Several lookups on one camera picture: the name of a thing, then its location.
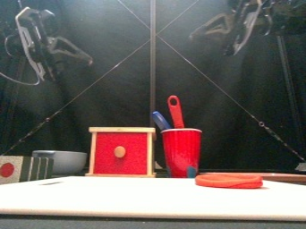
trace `gray bowl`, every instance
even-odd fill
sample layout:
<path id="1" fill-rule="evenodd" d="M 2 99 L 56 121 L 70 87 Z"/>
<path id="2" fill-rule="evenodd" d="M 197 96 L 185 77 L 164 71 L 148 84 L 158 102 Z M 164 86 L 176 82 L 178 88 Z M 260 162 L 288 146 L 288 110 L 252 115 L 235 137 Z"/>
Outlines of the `gray bowl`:
<path id="1" fill-rule="evenodd" d="M 86 154 L 72 151 L 34 150 L 33 157 L 46 157 L 53 159 L 52 174 L 77 174 L 85 166 Z"/>

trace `red cup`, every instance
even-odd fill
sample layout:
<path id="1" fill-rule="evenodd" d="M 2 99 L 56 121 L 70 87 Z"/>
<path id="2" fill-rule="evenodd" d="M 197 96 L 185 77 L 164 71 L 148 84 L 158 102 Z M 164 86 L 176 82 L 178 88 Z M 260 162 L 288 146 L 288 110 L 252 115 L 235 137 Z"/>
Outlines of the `red cup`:
<path id="1" fill-rule="evenodd" d="M 200 130 L 189 128 L 161 131 L 168 177 L 196 177 L 200 134 Z"/>

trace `blue handle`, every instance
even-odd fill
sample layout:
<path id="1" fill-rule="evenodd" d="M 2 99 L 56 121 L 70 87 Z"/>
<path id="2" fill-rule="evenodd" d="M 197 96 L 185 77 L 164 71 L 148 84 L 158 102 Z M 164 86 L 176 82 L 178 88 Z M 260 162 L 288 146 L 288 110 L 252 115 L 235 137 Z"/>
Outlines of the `blue handle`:
<path id="1" fill-rule="evenodd" d="M 170 129 L 170 125 L 168 124 L 168 122 L 165 121 L 164 117 L 161 116 L 161 114 L 157 111 L 152 112 L 152 119 L 160 129 L 160 131 L 164 131 L 166 129 Z"/>

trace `wooden box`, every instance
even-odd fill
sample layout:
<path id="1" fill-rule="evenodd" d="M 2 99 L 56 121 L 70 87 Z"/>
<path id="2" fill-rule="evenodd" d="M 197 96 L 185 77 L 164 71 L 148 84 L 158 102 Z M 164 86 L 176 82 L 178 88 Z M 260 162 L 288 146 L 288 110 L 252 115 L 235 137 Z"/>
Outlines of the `wooden box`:
<path id="1" fill-rule="evenodd" d="M 154 128 L 90 127 L 90 176 L 154 177 Z"/>

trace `round knob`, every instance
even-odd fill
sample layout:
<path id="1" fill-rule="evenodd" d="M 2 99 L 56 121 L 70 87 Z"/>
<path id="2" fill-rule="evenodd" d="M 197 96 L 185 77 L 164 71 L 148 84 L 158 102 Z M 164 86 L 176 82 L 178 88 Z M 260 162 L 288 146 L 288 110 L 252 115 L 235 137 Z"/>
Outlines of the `round knob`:
<path id="1" fill-rule="evenodd" d="M 124 157 L 125 149 L 121 146 L 117 146 L 113 150 L 114 157 Z"/>

